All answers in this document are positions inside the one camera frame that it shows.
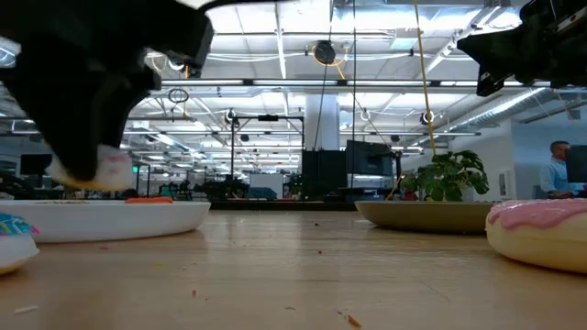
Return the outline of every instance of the white wall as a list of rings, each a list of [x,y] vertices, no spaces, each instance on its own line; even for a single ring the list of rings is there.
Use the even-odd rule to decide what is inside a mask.
[[[518,199],[534,198],[540,167],[550,160],[550,143],[587,145],[587,121],[570,121],[565,113],[531,124],[512,125],[515,185]]]
[[[500,123],[496,128],[481,129],[479,137],[457,137],[449,144],[451,151],[471,150],[481,158],[487,173],[489,192],[485,195],[474,194],[475,202],[493,202],[503,199],[514,199],[515,194],[515,165],[514,148],[512,146],[512,125],[509,120]],[[500,196],[499,175],[509,171],[509,196]]]

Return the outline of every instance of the crumb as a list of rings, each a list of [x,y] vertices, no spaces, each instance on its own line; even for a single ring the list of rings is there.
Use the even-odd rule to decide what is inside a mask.
[[[36,311],[36,310],[38,310],[38,308],[39,307],[37,305],[30,305],[30,306],[27,306],[27,307],[16,308],[15,309],[15,315],[20,315],[20,314],[24,314],[24,313]]]
[[[350,325],[354,326],[355,328],[362,328],[362,325],[360,325],[359,321],[357,321],[357,319],[352,317],[351,315],[347,315],[347,321],[350,323]]]

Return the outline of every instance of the cable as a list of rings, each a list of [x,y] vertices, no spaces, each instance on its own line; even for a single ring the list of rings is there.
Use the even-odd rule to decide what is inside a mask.
[[[357,116],[356,109],[357,109],[357,7],[355,6],[355,0],[352,0],[352,42],[353,42],[353,53],[354,53],[354,61],[353,61],[353,73],[352,73],[352,140],[355,141],[355,117]],[[342,70],[338,67],[338,73],[341,76]],[[352,149],[352,162],[351,162],[351,169],[352,172],[350,173],[350,196],[352,201],[353,195],[353,186],[355,183],[355,149]]]
[[[428,100],[428,86],[426,84],[426,68],[424,66],[424,48],[422,47],[422,34],[420,29],[420,14],[418,11],[418,1],[414,0],[415,23],[417,25],[418,47],[420,50],[420,69],[422,70],[422,82],[424,85],[424,99],[426,100],[426,119],[428,125],[428,135],[430,137],[430,147],[432,148],[432,155],[437,155],[437,146],[434,142],[434,129],[432,128],[432,115],[430,114],[430,102]]]
[[[328,31],[328,42],[332,41],[332,17],[334,14],[334,6],[332,4],[332,1],[330,2],[330,30]],[[314,147],[312,148],[313,151],[316,151],[316,146],[318,144],[318,133],[320,131],[320,119],[322,119],[322,105],[324,103],[324,93],[326,91],[327,88],[327,73],[328,73],[328,66],[324,66],[324,77],[322,79],[322,93],[320,94],[320,110],[318,111],[318,120],[317,120],[317,125],[316,125],[316,134],[314,137]]]

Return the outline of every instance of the wooden table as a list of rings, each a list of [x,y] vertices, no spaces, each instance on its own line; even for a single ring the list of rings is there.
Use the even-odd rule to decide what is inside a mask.
[[[43,245],[0,278],[0,328],[352,329],[339,313],[363,329],[587,328],[586,277],[502,258],[482,236],[326,212],[212,212],[200,229]]]

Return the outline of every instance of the metal rod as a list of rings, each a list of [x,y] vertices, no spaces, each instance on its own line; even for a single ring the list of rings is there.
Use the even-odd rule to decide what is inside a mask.
[[[230,141],[230,195],[232,197],[235,179],[235,119],[230,122],[230,130],[232,132]]]
[[[138,180],[140,179],[140,165],[137,166],[137,193],[138,193]]]
[[[150,165],[147,167],[147,197],[150,197]]]

